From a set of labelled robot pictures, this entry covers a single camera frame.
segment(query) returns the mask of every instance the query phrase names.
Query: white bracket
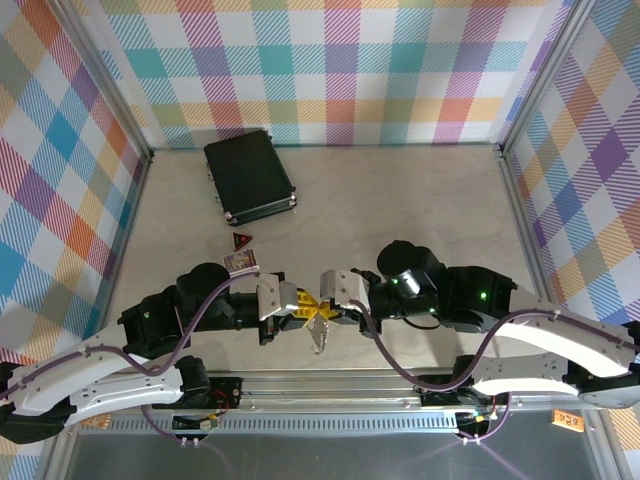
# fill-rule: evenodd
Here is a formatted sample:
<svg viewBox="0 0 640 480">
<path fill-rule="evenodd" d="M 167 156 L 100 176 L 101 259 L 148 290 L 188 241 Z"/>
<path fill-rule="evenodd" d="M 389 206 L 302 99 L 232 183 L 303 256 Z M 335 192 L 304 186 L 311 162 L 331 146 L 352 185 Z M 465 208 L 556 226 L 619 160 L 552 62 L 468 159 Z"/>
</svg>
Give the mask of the white bracket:
<svg viewBox="0 0 640 480">
<path fill-rule="evenodd" d="M 88 347 L 99 345 L 123 348 L 126 344 L 124 326 L 112 323 L 94 336 L 45 361 L 16 368 L 9 379 L 9 386 L 21 384 L 22 379 L 33 371 L 69 353 L 86 353 Z M 131 357 L 141 364 L 147 362 L 147 359 L 137 355 Z M 56 403 L 73 392 L 126 367 L 129 364 L 112 353 L 83 355 L 44 372 L 10 395 L 8 400 L 13 402 L 16 415 L 38 416 L 51 410 Z"/>
<path fill-rule="evenodd" d="M 562 381 L 566 359 L 553 353 L 525 357 L 482 357 L 473 372 L 473 388 L 484 395 L 504 392 L 561 392 L 578 395 Z"/>
<path fill-rule="evenodd" d="M 260 274 L 257 294 L 261 322 L 273 315 L 284 317 L 298 309 L 296 286 L 291 282 L 281 282 L 272 273 Z"/>
<path fill-rule="evenodd" d="M 517 312 L 522 309 L 539 309 L 558 311 L 585 325 L 595 327 L 614 335 L 621 341 L 634 343 L 625 327 L 609 325 L 569 312 L 558 305 L 540 300 L 522 287 L 511 293 L 509 310 Z M 549 352 L 562 355 L 564 358 L 581 365 L 592 374 L 602 377 L 618 377 L 629 372 L 629 364 L 634 361 L 634 350 L 625 348 L 606 338 L 594 335 L 574 325 L 557 319 L 557 314 L 549 318 L 540 316 L 523 316 L 513 322 L 506 323 L 497 332 L 498 336 L 515 338 L 535 345 Z"/>
<path fill-rule="evenodd" d="M 358 300 L 371 311 L 368 291 L 369 283 L 361 275 L 347 270 L 329 270 L 320 277 L 320 298 L 333 300 L 341 308 L 356 310 L 350 301 Z"/>
<path fill-rule="evenodd" d="M 161 377 L 110 375 L 70 395 L 71 405 L 78 410 L 69 417 L 66 425 L 123 408 L 177 402 L 183 395 L 181 386 L 182 376 L 176 367 L 171 367 Z"/>
</svg>

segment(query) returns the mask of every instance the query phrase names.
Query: beige floor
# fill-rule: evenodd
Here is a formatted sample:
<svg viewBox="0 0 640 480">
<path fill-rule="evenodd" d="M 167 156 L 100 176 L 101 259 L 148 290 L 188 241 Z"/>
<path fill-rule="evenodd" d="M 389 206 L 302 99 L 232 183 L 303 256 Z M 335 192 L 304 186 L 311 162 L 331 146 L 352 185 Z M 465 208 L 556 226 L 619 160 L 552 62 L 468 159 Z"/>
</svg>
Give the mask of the beige floor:
<svg viewBox="0 0 640 480">
<path fill-rule="evenodd" d="M 242 226 L 254 236 L 263 270 L 313 293 L 328 269 L 375 270 L 379 251 L 394 239 L 428 246 L 447 265 L 492 268 L 531 288 L 507 198 L 489 147 L 299 148 L 279 154 L 299 206 Z M 151 166 L 127 247 L 109 320 L 173 283 L 201 262 L 232 251 L 232 229 L 213 200 L 204 154 L 159 152 Z M 252 291 L 251 281 L 239 287 Z M 422 332 L 385 322 L 383 340 L 405 366 L 450 366 L 473 352 L 479 335 L 449 329 Z M 311 350 L 306 331 L 258 346 L 257 332 L 200 333 L 191 352 L 211 369 L 387 367 L 375 344 L 355 327 L 333 326 L 327 349 Z M 535 349 L 501 339 L 497 352 Z"/>
</svg>

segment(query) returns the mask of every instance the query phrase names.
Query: plaid wall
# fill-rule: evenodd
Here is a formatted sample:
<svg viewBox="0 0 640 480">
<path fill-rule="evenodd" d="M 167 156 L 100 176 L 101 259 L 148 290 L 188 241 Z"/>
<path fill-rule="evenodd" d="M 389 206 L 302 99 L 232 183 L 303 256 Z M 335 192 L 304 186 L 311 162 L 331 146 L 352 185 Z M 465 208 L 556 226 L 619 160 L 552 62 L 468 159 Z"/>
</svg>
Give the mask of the plaid wall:
<svg viewBox="0 0 640 480">
<path fill-rule="evenodd" d="M 562 0 L 76 5 L 149 142 L 193 148 L 254 127 L 279 145 L 487 141 Z"/>
<path fill-rule="evenodd" d="M 640 0 L 598 2 L 513 159 L 558 299 L 614 324 L 640 321 L 639 25 Z M 633 412 L 612 416 L 637 473 Z"/>
<path fill-rule="evenodd" d="M 141 164 L 45 0 L 0 2 L 0 361 L 95 327 Z M 0 438 L 0 479 L 41 445 Z"/>
<path fill-rule="evenodd" d="M 513 104 L 509 109 L 507 119 L 505 120 L 504 124 L 502 125 L 502 128 L 500 129 L 500 133 L 497 138 L 498 143 L 502 144 L 504 142 L 507 136 L 507 133 L 509 133 L 509 129 L 513 125 L 513 122 L 518 116 L 518 113 L 520 113 L 520 110 L 522 109 L 522 104 L 524 103 L 524 100 L 527 98 L 527 95 L 529 94 L 529 90 L 531 90 L 531 87 L 534 83 L 534 80 L 536 79 L 536 76 L 540 72 L 540 67 L 542 67 L 542 64 L 546 60 L 547 55 L 549 55 L 549 52 L 553 45 L 553 41 L 556 39 L 558 32 L 562 28 L 565 20 L 567 19 L 567 15 L 571 11 L 571 7 L 575 2 L 576 0 L 563 0 L 562 5 L 560 5 L 560 7 L 557 9 L 557 13 L 555 18 L 553 19 L 553 23 L 551 24 L 551 27 L 547 30 L 547 34 L 545 35 L 544 41 L 540 46 L 540 50 L 538 50 L 535 60 L 531 64 L 531 67 L 529 68 L 529 71 L 527 72 L 527 75 L 524 78 L 524 81 L 520 85 L 520 89 L 518 90 L 518 95 L 513 101 Z"/>
</svg>

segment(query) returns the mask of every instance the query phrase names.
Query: small red triangle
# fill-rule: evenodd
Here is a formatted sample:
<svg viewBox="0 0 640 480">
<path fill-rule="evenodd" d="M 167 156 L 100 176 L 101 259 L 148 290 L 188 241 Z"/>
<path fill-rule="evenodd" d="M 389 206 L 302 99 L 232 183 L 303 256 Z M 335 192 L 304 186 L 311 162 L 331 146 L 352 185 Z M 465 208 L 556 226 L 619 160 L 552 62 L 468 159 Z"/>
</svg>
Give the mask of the small red triangle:
<svg viewBox="0 0 640 480">
<path fill-rule="evenodd" d="M 233 247 L 235 248 L 236 252 L 251 240 L 253 240 L 253 237 L 251 235 L 244 235 L 242 233 L 233 232 Z"/>
</svg>

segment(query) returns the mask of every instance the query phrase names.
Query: robotic arm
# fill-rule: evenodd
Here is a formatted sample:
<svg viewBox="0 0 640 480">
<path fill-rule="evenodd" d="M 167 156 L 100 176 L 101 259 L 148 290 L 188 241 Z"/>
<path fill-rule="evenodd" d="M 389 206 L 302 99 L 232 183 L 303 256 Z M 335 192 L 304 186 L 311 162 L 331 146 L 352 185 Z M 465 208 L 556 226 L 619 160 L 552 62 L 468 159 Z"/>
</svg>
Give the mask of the robotic arm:
<svg viewBox="0 0 640 480">
<path fill-rule="evenodd" d="M 447 268 L 429 249 L 408 242 L 387 246 L 377 267 L 382 278 L 357 269 L 325 272 L 320 288 L 324 311 L 331 312 L 332 321 L 358 325 L 363 335 L 372 337 L 389 363 L 417 385 L 425 402 L 437 404 L 441 392 L 458 390 L 487 398 L 511 391 L 556 391 L 607 408 L 640 401 L 640 368 L 633 363 L 640 345 L 637 322 L 605 325 L 571 314 L 496 272 Z M 139 405 L 221 408 L 209 395 L 214 380 L 192 356 L 180 358 L 161 375 L 153 368 L 138 368 L 143 373 L 133 375 L 118 372 L 179 353 L 180 342 L 188 340 L 185 332 L 254 328 L 259 344 L 266 345 L 279 332 L 308 323 L 299 315 L 300 293 L 282 273 L 260 273 L 256 293 L 232 294 L 228 286 L 223 288 L 199 316 L 211 300 L 210 292 L 229 282 L 222 266 L 198 265 L 72 349 L 35 365 L 0 364 L 0 399 L 7 397 L 0 406 L 0 435 L 31 443 L 85 418 Z M 427 314 L 458 332 L 516 338 L 549 353 L 497 359 L 479 352 L 458 357 L 449 379 L 404 375 L 380 340 L 382 323 Z M 313 327 L 312 336 L 321 351 L 326 318 L 316 318 L 315 324 L 319 330 Z M 471 375 L 454 382 L 461 372 Z M 241 379 L 235 382 L 237 391 Z M 447 388 L 448 383 L 455 387 Z"/>
</svg>

